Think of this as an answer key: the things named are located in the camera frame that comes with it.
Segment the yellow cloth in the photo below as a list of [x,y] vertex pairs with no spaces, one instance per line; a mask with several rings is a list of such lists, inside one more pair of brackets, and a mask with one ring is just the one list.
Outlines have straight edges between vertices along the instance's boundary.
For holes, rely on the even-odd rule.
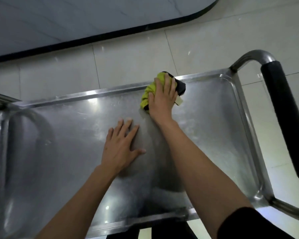
[[[157,75],[157,78],[160,80],[160,82],[163,86],[163,89],[164,89],[164,84],[165,84],[165,74],[166,74],[165,72],[160,72]],[[142,101],[141,101],[141,108],[142,109],[144,109],[149,104],[149,101],[148,101],[149,92],[152,92],[155,95],[155,92],[156,92],[155,82],[152,82],[150,85],[148,85],[147,88],[145,89],[144,94],[142,95]]]

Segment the finger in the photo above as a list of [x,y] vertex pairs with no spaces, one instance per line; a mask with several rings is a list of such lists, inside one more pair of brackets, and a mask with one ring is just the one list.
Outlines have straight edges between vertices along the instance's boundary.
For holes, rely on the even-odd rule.
[[160,82],[159,78],[154,78],[155,84],[156,84],[156,94],[163,93],[163,86]]
[[171,78],[168,73],[165,73],[164,94],[169,94],[171,88]]
[[149,108],[152,107],[152,105],[154,104],[154,94],[152,92],[149,93]]
[[113,128],[111,127],[107,133],[106,142],[111,140],[112,135],[113,135]]
[[114,128],[113,135],[112,135],[113,137],[116,137],[119,135],[119,132],[120,132],[123,124],[124,124],[124,120],[122,118],[120,118],[119,121],[117,122],[116,128]]
[[175,93],[174,93],[174,96],[173,96],[173,102],[175,102],[175,101],[176,101],[176,99],[177,99],[177,96],[178,96],[178,93],[177,93],[177,91],[175,91]]
[[175,81],[175,78],[173,78],[171,81],[171,91],[169,93],[171,99],[174,97],[175,89],[176,89],[176,81]]
[[121,131],[119,133],[120,137],[125,137],[125,133],[127,132],[130,125],[132,124],[132,121],[133,121],[132,118],[128,118],[127,122],[121,128]]
[[144,153],[146,153],[146,150],[145,150],[145,149],[142,149],[142,148],[140,148],[140,149],[136,149],[136,150],[132,151],[132,152],[131,152],[131,162],[132,162],[134,159],[136,159],[139,155],[142,155],[142,154],[144,154]]
[[126,139],[128,140],[129,143],[132,142],[132,139],[135,137],[138,128],[139,128],[139,125],[136,125],[135,127],[133,127],[133,129],[126,136]]

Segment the black foam grip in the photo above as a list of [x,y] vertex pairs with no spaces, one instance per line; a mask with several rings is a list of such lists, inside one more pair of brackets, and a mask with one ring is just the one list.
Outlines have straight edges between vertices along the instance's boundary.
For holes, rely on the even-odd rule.
[[261,67],[293,166],[299,178],[299,110],[280,62]]

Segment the left hand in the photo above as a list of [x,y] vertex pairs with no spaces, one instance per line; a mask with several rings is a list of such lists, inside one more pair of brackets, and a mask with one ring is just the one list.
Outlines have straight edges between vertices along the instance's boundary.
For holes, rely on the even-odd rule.
[[130,150],[132,139],[139,128],[139,125],[134,126],[128,135],[125,136],[132,121],[132,119],[129,119],[124,124],[124,120],[120,119],[116,128],[109,129],[106,137],[101,165],[113,169],[116,175],[126,168],[136,157],[146,152],[145,149]]

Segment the black edge trim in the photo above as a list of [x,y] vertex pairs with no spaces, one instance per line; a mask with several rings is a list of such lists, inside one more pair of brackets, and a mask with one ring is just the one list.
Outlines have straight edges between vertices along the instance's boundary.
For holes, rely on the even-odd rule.
[[113,38],[117,38],[117,37],[121,37],[121,36],[131,35],[131,34],[135,34],[135,33],[145,32],[145,31],[149,31],[149,30],[154,30],[154,29],[158,29],[158,28],[164,28],[164,27],[173,26],[176,24],[189,22],[191,20],[194,20],[194,19],[200,17],[201,15],[205,14],[209,10],[211,10],[211,8],[213,8],[218,1],[219,0],[216,0],[212,4],[210,4],[208,7],[206,7],[205,9],[203,9],[199,12],[193,13],[191,15],[188,15],[188,16],[179,17],[179,18],[166,20],[166,21],[161,21],[158,23],[133,27],[133,28],[127,28],[127,29],[123,29],[123,30],[113,31],[113,32],[109,32],[109,33],[103,33],[103,34],[99,34],[99,35],[90,36],[87,38],[72,40],[72,41],[63,42],[63,43],[59,43],[59,44],[48,45],[48,46],[44,46],[44,47],[40,47],[40,48],[34,48],[34,49],[29,49],[29,50],[25,50],[25,51],[16,52],[16,53],[6,54],[6,55],[0,56],[0,62],[20,59],[20,58],[24,58],[24,57],[28,57],[28,56],[38,55],[38,54],[42,54],[42,53],[48,53],[48,52],[57,51],[57,50],[61,50],[61,49],[72,48],[72,47],[81,46],[81,45],[85,45],[85,44],[89,44],[89,43],[95,43],[95,42],[102,41],[102,40],[109,40],[109,39],[113,39]]

